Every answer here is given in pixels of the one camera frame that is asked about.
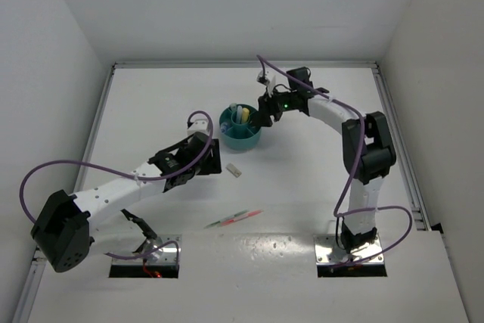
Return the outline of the metal base plate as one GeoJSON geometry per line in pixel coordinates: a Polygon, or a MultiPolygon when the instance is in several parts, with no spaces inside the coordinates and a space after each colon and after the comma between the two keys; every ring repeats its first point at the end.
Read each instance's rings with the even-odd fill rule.
{"type": "Polygon", "coordinates": [[[356,264],[383,265],[384,256],[379,236],[371,243],[365,243],[347,253],[336,243],[334,234],[314,236],[315,257],[318,266],[331,266],[354,262],[356,264]]]}
{"type": "Polygon", "coordinates": [[[146,257],[149,265],[176,265],[181,252],[182,236],[180,234],[162,234],[156,239],[146,238],[145,241],[133,251],[133,254],[146,253],[155,249],[146,257]]]}

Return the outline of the blue highlighter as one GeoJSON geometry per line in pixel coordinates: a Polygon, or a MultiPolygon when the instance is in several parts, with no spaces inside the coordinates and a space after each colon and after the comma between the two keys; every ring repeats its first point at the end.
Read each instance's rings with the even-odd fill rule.
{"type": "Polygon", "coordinates": [[[241,105],[237,106],[237,111],[236,111],[236,117],[235,117],[235,122],[237,124],[242,123],[242,115],[243,115],[243,107],[241,105]]]}

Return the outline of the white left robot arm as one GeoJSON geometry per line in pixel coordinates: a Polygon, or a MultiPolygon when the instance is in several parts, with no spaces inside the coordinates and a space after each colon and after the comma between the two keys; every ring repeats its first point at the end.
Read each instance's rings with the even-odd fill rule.
{"type": "Polygon", "coordinates": [[[81,263],[99,241],[98,227],[144,199],[185,185],[196,176],[222,171],[219,140],[202,133],[158,151],[133,172],[89,190],[51,194],[31,236],[57,273],[81,263]]]}

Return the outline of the pink pen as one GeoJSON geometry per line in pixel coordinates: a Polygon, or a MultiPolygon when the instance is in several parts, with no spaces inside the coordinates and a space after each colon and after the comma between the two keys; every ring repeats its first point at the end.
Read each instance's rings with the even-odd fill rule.
{"type": "Polygon", "coordinates": [[[234,216],[231,219],[228,219],[228,220],[222,222],[220,225],[221,226],[231,225],[231,224],[239,222],[241,220],[248,219],[248,218],[251,218],[251,217],[254,217],[254,216],[258,216],[261,213],[263,213],[263,210],[249,211],[249,212],[234,216]]]}

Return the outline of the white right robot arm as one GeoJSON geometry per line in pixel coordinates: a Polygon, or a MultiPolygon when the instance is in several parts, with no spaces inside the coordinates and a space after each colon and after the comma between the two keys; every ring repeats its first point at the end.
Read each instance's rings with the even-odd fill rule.
{"type": "Polygon", "coordinates": [[[306,67],[286,72],[289,88],[278,91],[275,75],[262,69],[256,80],[265,86],[258,110],[251,117],[255,127],[270,127],[283,113],[297,110],[322,121],[342,138],[343,164],[349,174],[342,196],[349,198],[348,210],[335,217],[342,223],[339,246],[347,253],[374,241],[375,213],[384,178],[396,163],[396,152],[386,117],[381,112],[362,114],[333,98],[324,88],[314,88],[306,67]]]}

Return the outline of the yellow highlighter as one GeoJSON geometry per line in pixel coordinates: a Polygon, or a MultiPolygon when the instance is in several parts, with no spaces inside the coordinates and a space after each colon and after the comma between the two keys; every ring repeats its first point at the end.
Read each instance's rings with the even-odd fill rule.
{"type": "Polygon", "coordinates": [[[240,122],[242,124],[247,123],[250,116],[250,110],[248,108],[243,108],[241,112],[240,122]]]}

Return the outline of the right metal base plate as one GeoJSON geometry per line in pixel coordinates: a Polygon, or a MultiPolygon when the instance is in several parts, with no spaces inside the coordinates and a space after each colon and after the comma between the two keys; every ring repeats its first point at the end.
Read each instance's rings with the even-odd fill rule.
{"type": "Polygon", "coordinates": [[[383,265],[384,256],[379,236],[371,243],[365,243],[347,253],[336,243],[334,234],[314,236],[315,257],[318,266],[331,266],[354,262],[356,264],[383,265]]]}

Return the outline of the green pen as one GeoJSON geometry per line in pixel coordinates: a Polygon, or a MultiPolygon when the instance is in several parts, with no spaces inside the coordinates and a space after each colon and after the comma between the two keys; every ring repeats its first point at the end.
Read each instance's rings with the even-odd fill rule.
{"type": "Polygon", "coordinates": [[[230,216],[226,216],[226,217],[224,217],[224,218],[222,218],[222,219],[220,219],[220,220],[218,220],[218,221],[215,221],[215,222],[212,222],[212,223],[210,223],[210,224],[206,225],[206,226],[204,227],[204,229],[213,228],[213,227],[218,227],[218,226],[220,226],[220,225],[221,225],[223,222],[227,222],[227,221],[229,221],[229,220],[232,220],[232,219],[233,219],[233,218],[235,218],[235,217],[242,216],[243,214],[248,213],[248,212],[249,212],[249,210],[242,210],[242,211],[240,211],[240,212],[238,212],[238,213],[232,214],[232,215],[230,215],[230,216]]]}

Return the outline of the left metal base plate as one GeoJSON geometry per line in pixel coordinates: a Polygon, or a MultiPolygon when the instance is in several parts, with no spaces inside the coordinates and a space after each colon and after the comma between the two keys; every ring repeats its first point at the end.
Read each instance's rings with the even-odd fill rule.
{"type": "Polygon", "coordinates": [[[133,254],[146,253],[155,249],[146,257],[149,265],[176,265],[181,252],[182,236],[180,234],[162,234],[156,239],[146,238],[145,241],[133,251],[133,254]]]}

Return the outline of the beige eraser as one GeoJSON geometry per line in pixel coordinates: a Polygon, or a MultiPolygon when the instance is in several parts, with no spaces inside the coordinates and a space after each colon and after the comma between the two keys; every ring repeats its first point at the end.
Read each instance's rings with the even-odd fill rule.
{"type": "Polygon", "coordinates": [[[241,171],[232,163],[226,166],[226,169],[235,177],[239,178],[241,176],[241,171]]]}

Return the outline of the teal round divided organizer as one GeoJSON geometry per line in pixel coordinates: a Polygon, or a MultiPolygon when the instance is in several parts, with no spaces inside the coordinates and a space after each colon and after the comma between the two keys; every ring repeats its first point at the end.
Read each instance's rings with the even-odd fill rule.
{"type": "Polygon", "coordinates": [[[243,108],[248,108],[250,110],[250,116],[247,123],[237,124],[235,122],[236,111],[231,112],[229,106],[226,107],[219,117],[219,129],[220,124],[223,122],[229,122],[231,128],[221,135],[220,138],[224,145],[233,151],[248,151],[253,149],[259,142],[262,130],[260,127],[255,127],[253,125],[253,114],[257,109],[248,104],[237,104],[241,105],[243,108]]]}

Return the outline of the clear blue glue stick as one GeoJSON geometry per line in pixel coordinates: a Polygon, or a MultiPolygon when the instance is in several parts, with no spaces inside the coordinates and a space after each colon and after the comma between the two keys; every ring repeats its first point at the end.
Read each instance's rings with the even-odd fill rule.
{"type": "Polygon", "coordinates": [[[225,134],[231,128],[231,124],[229,122],[223,122],[220,124],[220,131],[222,134],[225,134]]]}

